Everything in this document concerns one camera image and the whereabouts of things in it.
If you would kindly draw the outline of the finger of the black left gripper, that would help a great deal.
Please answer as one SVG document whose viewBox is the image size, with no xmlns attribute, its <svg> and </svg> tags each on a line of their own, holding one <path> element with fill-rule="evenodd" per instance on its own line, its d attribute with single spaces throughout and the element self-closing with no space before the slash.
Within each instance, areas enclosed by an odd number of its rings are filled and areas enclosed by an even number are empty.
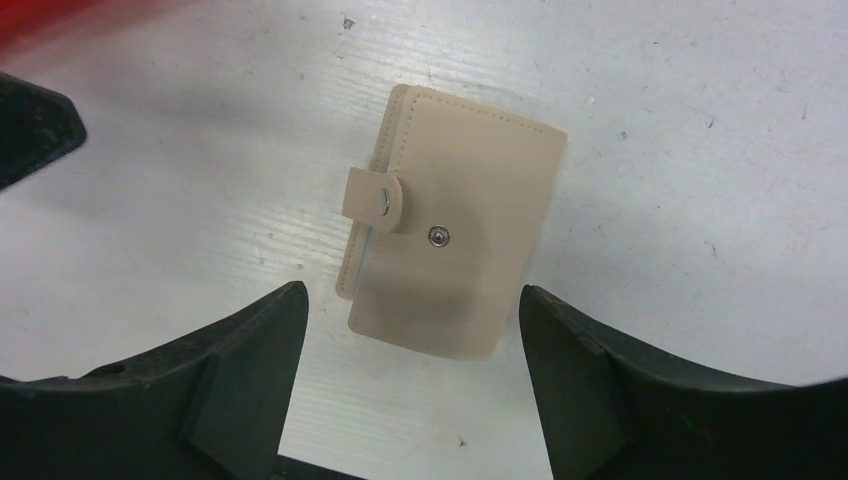
<svg viewBox="0 0 848 480">
<path fill-rule="evenodd" d="M 79 149 L 86 127 L 67 96 L 1 74 L 1 188 Z"/>
</svg>

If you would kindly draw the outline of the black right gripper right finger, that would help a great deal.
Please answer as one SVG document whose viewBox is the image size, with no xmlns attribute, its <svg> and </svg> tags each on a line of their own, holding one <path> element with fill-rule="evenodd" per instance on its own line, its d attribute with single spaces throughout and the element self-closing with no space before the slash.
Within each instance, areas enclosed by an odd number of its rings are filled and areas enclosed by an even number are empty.
<svg viewBox="0 0 848 480">
<path fill-rule="evenodd" d="M 716 370 L 598 322 L 541 287 L 521 339 L 557 479 L 843 479 L 847 382 Z"/>
</svg>

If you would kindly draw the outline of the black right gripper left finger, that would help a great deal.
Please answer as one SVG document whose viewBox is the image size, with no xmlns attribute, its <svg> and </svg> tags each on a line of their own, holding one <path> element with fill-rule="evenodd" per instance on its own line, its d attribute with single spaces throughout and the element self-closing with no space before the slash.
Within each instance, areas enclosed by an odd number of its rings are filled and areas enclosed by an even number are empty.
<svg viewBox="0 0 848 480">
<path fill-rule="evenodd" d="M 5 479 L 268 479 L 309 314 L 294 281 L 79 378 L 1 381 Z"/>
</svg>

